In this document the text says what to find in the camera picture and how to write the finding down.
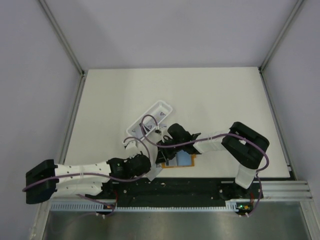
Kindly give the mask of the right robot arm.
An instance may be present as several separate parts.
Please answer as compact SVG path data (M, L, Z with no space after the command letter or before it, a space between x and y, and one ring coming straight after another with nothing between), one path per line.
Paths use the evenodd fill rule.
M209 135L191 134L180 124L174 123L156 146L156 164L172 160L181 151L189 155L228 151L239 163L233 192L237 197L245 198L252 191L251 184L270 141L239 121L234 122L229 130Z

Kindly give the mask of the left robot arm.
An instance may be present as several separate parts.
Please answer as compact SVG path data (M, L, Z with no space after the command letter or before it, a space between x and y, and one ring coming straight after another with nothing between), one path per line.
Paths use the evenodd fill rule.
M142 153L85 165L57 164L47 159L25 174L26 186L22 191L28 205L73 195L100 195L106 199L114 191L109 181L134 182L150 170L150 159Z

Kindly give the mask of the yellow leather card holder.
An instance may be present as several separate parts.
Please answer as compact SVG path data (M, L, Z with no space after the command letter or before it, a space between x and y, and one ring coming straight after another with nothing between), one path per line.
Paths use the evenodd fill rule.
M176 156L171 160L166 160L161 164L163 169L171 168L188 168L195 166L195 154L188 154L185 151L179 151Z

